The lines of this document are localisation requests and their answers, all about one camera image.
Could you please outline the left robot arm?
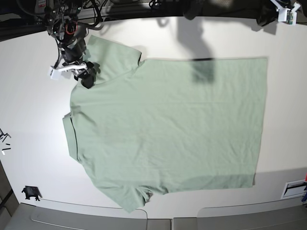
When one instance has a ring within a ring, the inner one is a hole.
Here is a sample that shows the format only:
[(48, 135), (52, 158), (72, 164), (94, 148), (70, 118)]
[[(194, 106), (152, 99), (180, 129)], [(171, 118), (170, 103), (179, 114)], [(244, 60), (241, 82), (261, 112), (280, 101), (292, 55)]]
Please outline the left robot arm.
[(288, 0), (261, 0), (256, 22), (264, 27), (274, 21), (285, 22), (289, 10)]

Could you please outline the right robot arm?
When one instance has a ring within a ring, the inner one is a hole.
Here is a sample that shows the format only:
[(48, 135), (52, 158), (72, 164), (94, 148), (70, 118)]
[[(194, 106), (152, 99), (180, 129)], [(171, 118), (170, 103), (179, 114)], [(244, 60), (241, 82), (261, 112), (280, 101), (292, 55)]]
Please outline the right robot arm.
[(55, 9), (46, 11), (47, 32), (52, 36), (58, 49), (58, 59), (50, 66), (48, 75), (57, 80), (66, 74), (73, 74), (83, 87), (90, 89), (95, 82), (97, 70), (94, 63), (85, 61), (85, 38), (89, 30), (97, 30), (101, 22), (101, 13), (94, 0), (91, 1), (96, 15), (93, 24), (78, 21), (78, 14), (85, 3), (82, 0), (59, 0)]

